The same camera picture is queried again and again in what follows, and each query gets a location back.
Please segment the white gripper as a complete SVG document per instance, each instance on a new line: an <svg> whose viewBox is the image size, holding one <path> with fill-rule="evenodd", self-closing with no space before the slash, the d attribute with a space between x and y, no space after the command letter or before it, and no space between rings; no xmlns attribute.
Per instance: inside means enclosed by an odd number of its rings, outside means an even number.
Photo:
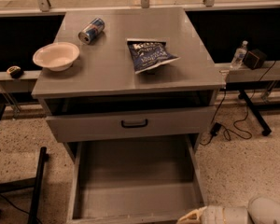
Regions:
<svg viewBox="0 0 280 224"><path fill-rule="evenodd" d="M250 217L244 207L209 205L190 211L176 224L250 224Z"/></svg>

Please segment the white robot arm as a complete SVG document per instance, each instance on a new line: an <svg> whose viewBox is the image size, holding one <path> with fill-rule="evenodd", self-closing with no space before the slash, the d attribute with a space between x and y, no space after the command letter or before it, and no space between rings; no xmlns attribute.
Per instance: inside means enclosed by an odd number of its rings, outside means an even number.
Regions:
<svg viewBox="0 0 280 224"><path fill-rule="evenodd" d="M176 224L280 224L280 203L258 196L249 200L248 207L208 205L190 211Z"/></svg>

